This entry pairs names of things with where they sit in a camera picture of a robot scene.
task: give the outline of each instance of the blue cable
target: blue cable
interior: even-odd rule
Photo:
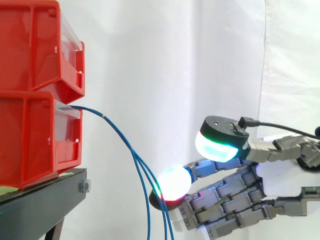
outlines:
[[[122,141],[124,142],[124,144],[128,147],[128,149],[130,150],[131,154],[132,154],[132,157],[133,157],[133,160],[134,160],[134,165],[135,165],[135,168],[139,174],[139,178],[140,178],[140,181],[141,181],[141,184],[142,184],[142,188],[143,188],[143,192],[144,192],[144,198],[145,198],[145,204],[146,204],[146,212],[147,212],[147,240],[150,240],[150,233],[151,233],[151,218],[150,218],[150,206],[149,206],[149,200],[148,200],[148,193],[147,193],[147,188],[146,188],[146,185],[145,185],[145,182],[144,182],[144,179],[142,177],[142,174],[140,172],[140,169],[139,169],[139,166],[138,166],[138,161],[137,161],[137,158],[136,158],[136,153],[135,151],[133,150],[133,148],[131,147],[129,141],[126,139],[126,137],[123,135],[123,133],[117,128],[116,125],[114,125],[114,123],[109,119],[107,118],[106,116],[104,116],[101,112],[98,112],[96,110],[93,110],[91,108],[87,108],[87,107],[84,107],[84,106],[70,106],[74,109],[80,109],[80,110],[86,110],[88,112],[91,112],[93,114],[96,114],[98,115],[99,117],[103,118],[114,130],[115,132],[119,135],[119,137],[122,139]]]
[[[153,192],[156,193],[156,188],[155,188],[155,185],[153,184],[147,170],[146,170],[146,167],[144,166],[144,161],[142,159],[139,159],[139,157],[137,158],[138,159],[138,162],[142,168],[142,170],[144,171],[144,174],[146,176],[146,178],[148,179],[151,187],[152,187],[152,190]],[[160,197],[158,196],[158,194],[155,194],[156,196],[156,199],[158,200],[159,202],[159,205],[160,205],[160,208],[161,208],[161,212],[162,212],[162,217],[163,217],[163,224],[164,224],[164,240],[167,240],[168,239],[168,230],[167,230],[167,219],[166,219],[166,214],[165,214],[165,210],[164,210],[164,206],[162,204],[162,201],[160,199]]]
[[[136,155],[138,161],[141,161],[142,164],[147,168],[147,170],[148,170],[149,173],[151,174],[151,176],[152,176],[152,178],[153,178],[153,180],[154,180],[157,188],[158,188],[159,191],[160,191],[161,199],[159,198],[159,196],[158,196],[158,194],[156,193],[155,189],[152,187],[152,188],[153,188],[153,191],[154,191],[154,195],[156,196],[156,198],[157,198],[157,200],[158,200],[158,202],[159,202],[159,204],[160,204],[160,207],[163,205],[163,208],[164,208],[164,211],[165,211],[165,214],[166,214],[166,218],[167,218],[167,222],[168,222],[168,225],[169,225],[169,231],[170,231],[171,240],[174,240],[175,237],[174,237],[174,232],[173,232],[173,229],[172,229],[172,226],[171,226],[171,221],[170,221],[170,216],[169,216],[167,204],[166,204],[166,202],[165,202],[165,200],[164,200],[164,196],[162,195],[162,191],[161,191],[161,189],[160,189],[160,186],[159,186],[159,183],[158,183],[158,181],[157,181],[157,178],[155,177],[155,175],[153,174],[153,172],[151,171],[151,169],[149,168],[149,166],[141,159],[141,157],[140,157],[137,153],[135,153],[135,155]]]
[[[141,184],[142,184],[142,188],[143,188],[143,192],[144,192],[144,198],[145,198],[145,203],[146,203],[146,211],[147,211],[147,240],[150,240],[150,233],[151,233],[151,215],[150,215],[150,206],[149,206],[149,200],[148,200],[148,194],[147,194],[147,189],[146,189],[146,185],[145,185],[145,182],[144,182],[144,179],[142,177],[142,174],[140,172],[140,169],[139,169],[139,166],[138,166],[138,163],[140,165],[140,167],[142,168],[144,174],[146,175],[153,191],[156,193],[156,189],[155,189],[155,186],[148,174],[148,172],[151,174],[157,188],[159,189],[160,191],[160,196],[161,198],[155,194],[158,202],[159,202],[159,205],[160,205],[160,208],[161,208],[161,211],[162,211],[162,217],[163,217],[163,223],[164,223],[164,236],[165,236],[165,240],[167,240],[167,223],[168,223],[168,226],[169,226],[169,230],[170,230],[170,236],[171,236],[171,240],[174,240],[174,233],[173,233],[173,229],[172,229],[172,226],[171,226],[171,221],[170,221],[170,216],[169,216],[169,212],[168,212],[168,208],[167,208],[167,205],[166,205],[166,202],[164,201],[164,198],[163,198],[163,195],[162,195],[162,192],[161,192],[161,189],[160,189],[160,186],[159,186],[159,183],[155,177],[155,175],[153,174],[153,172],[151,171],[151,169],[149,168],[149,166],[142,160],[142,158],[133,150],[133,148],[131,147],[129,141],[126,139],[126,137],[123,135],[123,133],[117,128],[117,126],[109,119],[107,118],[105,115],[103,115],[101,112],[98,112],[96,110],[93,110],[91,108],[87,108],[87,107],[84,107],[84,106],[70,106],[74,109],[78,109],[78,110],[86,110],[88,112],[91,112],[93,114],[96,114],[98,115],[99,117],[103,118],[112,128],[113,130],[115,130],[115,132],[119,135],[119,137],[122,139],[122,141],[124,142],[124,144],[128,147],[128,149],[130,150],[131,152],[131,155],[133,157],[133,160],[134,160],[134,165],[135,165],[135,168],[138,172],[138,175],[139,175],[139,178],[140,178],[140,181],[141,181]]]

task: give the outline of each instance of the green led light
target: green led light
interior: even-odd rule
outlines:
[[[204,158],[221,163],[228,162],[238,153],[236,147],[211,141],[200,132],[196,136],[195,147]]]

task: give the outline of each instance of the robotic hand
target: robotic hand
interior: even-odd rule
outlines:
[[[261,125],[302,135],[286,136],[273,142],[249,139],[246,127]],[[176,201],[167,201],[163,190],[175,230],[197,229],[203,239],[213,240],[260,220],[271,220],[276,215],[306,216],[307,202],[320,201],[320,179],[317,177],[320,144],[306,136],[319,139],[251,118],[241,118],[237,122],[223,117],[207,117],[196,138],[196,148],[206,159],[184,166],[191,182],[221,170],[238,169],[234,174]],[[268,196],[278,198],[263,200]],[[157,207],[152,193],[150,202]]]

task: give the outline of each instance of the black cable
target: black cable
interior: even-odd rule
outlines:
[[[300,134],[300,135],[306,136],[306,137],[311,138],[311,139],[320,140],[320,137],[318,137],[318,136],[315,136],[315,135],[306,133],[304,131],[300,131],[300,130],[288,127],[288,126],[283,126],[283,125],[269,123],[269,122],[259,122],[258,125],[259,126],[265,126],[265,127],[277,128],[277,129],[283,129],[283,130],[287,130],[289,132],[293,132],[293,133],[296,133],[296,134]]]

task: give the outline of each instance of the black sensor cap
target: black sensor cap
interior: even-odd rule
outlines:
[[[238,126],[238,121],[221,116],[207,116],[200,133],[207,139],[237,149],[247,143],[249,133]]]

